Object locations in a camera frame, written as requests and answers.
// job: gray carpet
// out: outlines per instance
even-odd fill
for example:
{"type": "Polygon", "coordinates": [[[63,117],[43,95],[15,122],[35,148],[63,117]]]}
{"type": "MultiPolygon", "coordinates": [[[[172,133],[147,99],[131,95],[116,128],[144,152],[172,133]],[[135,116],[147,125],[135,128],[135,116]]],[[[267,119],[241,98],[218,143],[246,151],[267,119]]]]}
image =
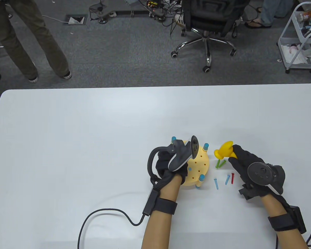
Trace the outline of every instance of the gray carpet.
{"type": "MultiPolygon", "coordinates": [[[[43,15],[60,20],[67,13],[88,13],[88,7],[98,2],[54,1],[37,0],[37,3],[43,15]]],[[[251,4],[261,6],[259,1],[251,4]]],[[[255,17],[252,8],[247,7],[246,11],[249,18],[255,17]]],[[[7,89],[29,88],[311,83],[308,70],[285,74],[283,63],[277,62],[280,53],[275,43],[288,18],[275,20],[270,29],[250,30],[240,25],[237,39],[232,39],[237,47],[235,57],[229,56],[230,46],[210,43],[213,61],[209,73],[202,71],[205,65],[202,43],[182,49],[176,59],[171,58],[171,51],[179,43],[194,37],[191,32],[181,37],[179,27],[170,37],[169,28],[148,17],[116,17],[105,25],[88,19],[86,26],[64,26],[45,18],[70,63],[73,78],[64,80],[54,74],[36,39],[15,15],[11,22],[38,68],[39,81],[29,83],[0,49],[0,95],[7,89]]]]}

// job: white cart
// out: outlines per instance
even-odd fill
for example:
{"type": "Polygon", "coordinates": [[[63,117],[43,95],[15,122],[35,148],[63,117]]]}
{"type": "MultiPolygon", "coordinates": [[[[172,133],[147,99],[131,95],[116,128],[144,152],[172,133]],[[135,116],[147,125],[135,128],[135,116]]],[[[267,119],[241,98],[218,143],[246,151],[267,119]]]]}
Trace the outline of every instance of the white cart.
{"type": "Polygon", "coordinates": [[[301,63],[301,64],[293,64],[293,62],[295,61],[296,57],[298,56],[298,54],[301,52],[302,49],[306,50],[306,49],[310,49],[311,46],[311,33],[307,36],[304,37],[302,32],[301,32],[301,28],[303,28],[303,23],[298,22],[297,17],[300,15],[300,13],[302,13],[301,11],[297,11],[297,9],[302,6],[302,5],[307,5],[307,4],[311,4],[311,2],[303,2],[299,5],[297,5],[297,7],[295,8],[294,12],[292,13],[285,29],[283,30],[277,45],[279,46],[280,49],[280,53],[281,53],[281,57],[282,57],[282,61],[286,67],[286,73],[289,73],[289,70],[291,68],[306,68],[306,69],[310,69],[310,73],[311,73],[311,58],[309,58],[307,60],[307,63],[301,63]],[[287,38],[287,37],[283,37],[290,22],[293,22],[296,33],[297,33],[297,37],[296,38],[287,38]],[[293,57],[292,61],[290,63],[286,62],[285,56],[284,56],[284,52],[282,50],[282,46],[281,45],[291,45],[291,44],[301,44],[300,49],[296,52],[295,56],[293,57]]]}

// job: forearm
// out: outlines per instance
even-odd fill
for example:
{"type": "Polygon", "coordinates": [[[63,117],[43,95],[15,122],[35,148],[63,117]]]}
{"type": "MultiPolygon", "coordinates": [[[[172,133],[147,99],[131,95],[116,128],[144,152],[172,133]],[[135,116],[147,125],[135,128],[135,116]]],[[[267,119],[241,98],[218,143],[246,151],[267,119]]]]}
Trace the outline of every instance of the forearm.
{"type": "MultiPolygon", "coordinates": [[[[280,216],[287,213],[282,204],[271,194],[262,197],[261,200],[270,217],[280,216]]],[[[282,249],[308,248],[298,229],[277,232],[277,235],[282,249]]]]}
{"type": "MultiPolygon", "coordinates": [[[[173,180],[160,190],[160,198],[176,202],[182,177],[175,175],[173,180]]],[[[167,249],[171,232],[172,215],[153,211],[146,226],[142,249],[167,249]]]]}

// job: yellow toy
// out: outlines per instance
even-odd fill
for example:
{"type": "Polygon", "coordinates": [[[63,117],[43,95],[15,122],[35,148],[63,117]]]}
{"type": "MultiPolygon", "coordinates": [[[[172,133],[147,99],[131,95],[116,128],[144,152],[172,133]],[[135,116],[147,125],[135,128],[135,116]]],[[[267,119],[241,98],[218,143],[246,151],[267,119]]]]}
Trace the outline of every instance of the yellow toy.
{"type": "Polygon", "coordinates": [[[184,186],[195,185],[197,189],[202,186],[207,171],[210,167],[209,156],[207,150],[209,144],[204,144],[204,147],[199,147],[198,154],[195,159],[189,159],[188,161],[188,176],[185,178],[184,186]]]}
{"type": "Polygon", "coordinates": [[[220,149],[214,151],[214,155],[219,160],[222,160],[224,157],[235,157],[237,159],[237,156],[233,152],[232,141],[225,142],[220,149]]]}

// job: sandal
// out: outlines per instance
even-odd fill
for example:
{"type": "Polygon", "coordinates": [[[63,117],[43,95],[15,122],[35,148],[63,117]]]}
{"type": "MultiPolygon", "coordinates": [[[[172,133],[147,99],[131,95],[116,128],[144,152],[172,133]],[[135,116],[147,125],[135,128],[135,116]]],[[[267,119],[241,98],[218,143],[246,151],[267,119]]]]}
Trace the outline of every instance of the sandal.
{"type": "Polygon", "coordinates": [[[248,29],[269,29],[270,27],[272,27],[272,25],[271,26],[265,26],[259,22],[255,22],[253,20],[250,23],[259,24],[260,26],[259,27],[250,26],[249,23],[245,23],[244,26],[246,26],[248,29]]]}

